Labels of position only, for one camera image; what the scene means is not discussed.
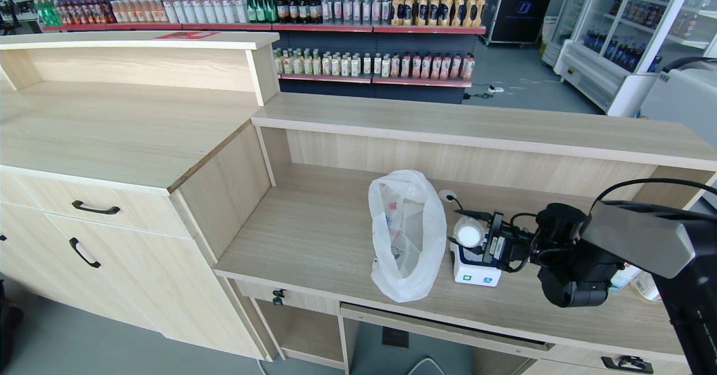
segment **refrigerator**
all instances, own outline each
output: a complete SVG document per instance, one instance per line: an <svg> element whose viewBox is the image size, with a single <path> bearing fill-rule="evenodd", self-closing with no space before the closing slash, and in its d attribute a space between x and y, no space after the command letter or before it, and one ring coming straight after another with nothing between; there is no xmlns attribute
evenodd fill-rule
<svg viewBox="0 0 717 375"><path fill-rule="evenodd" d="M543 18L550 0L486 0L481 35L491 43L535 43L543 27Z"/></svg>
<svg viewBox="0 0 717 375"><path fill-rule="evenodd" d="M609 116L634 117L663 66L714 57L717 0L586 0L553 70Z"/></svg>
<svg viewBox="0 0 717 375"><path fill-rule="evenodd" d="M580 15L585 7L587 0L564 0L563 6L558 14L558 22L555 30L543 53L543 63L551 67L555 66L560 55L560 49L563 47L565 40L572 38L575 27L580 20Z"/></svg>

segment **cabinet door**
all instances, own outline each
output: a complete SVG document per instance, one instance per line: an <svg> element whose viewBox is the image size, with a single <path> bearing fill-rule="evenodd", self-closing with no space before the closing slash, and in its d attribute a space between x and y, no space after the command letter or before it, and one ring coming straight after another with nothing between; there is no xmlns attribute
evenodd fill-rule
<svg viewBox="0 0 717 375"><path fill-rule="evenodd" d="M0 271L38 295L122 321L151 328L96 268L83 262L69 239L42 211L0 204Z"/></svg>
<svg viewBox="0 0 717 375"><path fill-rule="evenodd" d="M194 240L50 216L98 271L168 339L260 358Z"/></svg>

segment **black drawer handle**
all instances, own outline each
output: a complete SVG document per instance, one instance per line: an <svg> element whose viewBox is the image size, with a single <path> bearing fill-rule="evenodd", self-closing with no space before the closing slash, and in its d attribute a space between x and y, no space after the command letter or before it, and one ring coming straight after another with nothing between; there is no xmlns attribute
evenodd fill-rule
<svg viewBox="0 0 717 375"><path fill-rule="evenodd" d="M93 210L93 209L86 209L85 207L82 207L82 204L84 204L84 203L82 203L82 201L79 201L79 200L72 201L72 206L75 207L76 209L79 209L82 211L97 212L97 214L107 214L108 216L113 216L113 215L117 214L117 212L120 212L120 207L118 207L118 206L111 207L108 210Z"/></svg>
<svg viewBox="0 0 717 375"><path fill-rule="evenodd" d="M85 263L87 263L88 265L90 265L90 267L100 268L100 266L101 266L100 262L90 263L90 261L87 260L87 258L85 258L85 257L82 255L82 253L80 253L79 250L77 250L77 244L79 244L79 242L80 242L80 241L77 240L77 238L72 238L72 239L69 240L69 245L70 245L70 247L72 247L72 250L74 250L75 253L77 253L77 255L78 255L79 257L82 257L82 260L85 260Z"/></svg>
<svg viewBox="0 0 717 375"><path fill-rule="evenodd" d="M612 360L612 357L600 357L600 359L602 359L602 364L609 369L616 369L618 371L625 372L655 373L653 372L653 365L649 362L645 362L640 357L621 355L617 364L615 364L614 360Z"/></svg>

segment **drawer lock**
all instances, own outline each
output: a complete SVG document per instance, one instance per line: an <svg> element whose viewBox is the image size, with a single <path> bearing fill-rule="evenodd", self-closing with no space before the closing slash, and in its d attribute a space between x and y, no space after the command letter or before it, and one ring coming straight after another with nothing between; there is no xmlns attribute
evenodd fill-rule
<svg viewBox="0 0 717 375"><path fill-rule="evenodd" d="M602 359L602 364L609 369L616 369L618 371L625 372L655 373L653 372L653 365L649 362L645 362L640 357L621 355L617 364L615 364L614 360L612 360L612 357L600 357L600 359Z"/></svg>

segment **checkout counter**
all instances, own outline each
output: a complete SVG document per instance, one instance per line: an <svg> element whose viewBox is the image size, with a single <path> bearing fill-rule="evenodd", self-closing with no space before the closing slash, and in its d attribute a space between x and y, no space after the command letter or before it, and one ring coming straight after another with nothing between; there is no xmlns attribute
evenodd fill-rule
<svg viewBox="0 0 717 375"><path fill-rule="evenodd" d="M361 322L471 345L479 375L613 375L603 358L625 355L689 373L660 303L623 290L558 308L530 265L481 288L446 253L427 298L395 303L371 281L367 192L415 169L469 209L587 211L620 181L712 184L709 143L673 122L280 93L277 39L3 38L0 270L169 339L346 373ZM701 193L611 196L682 208Z"/></svg>

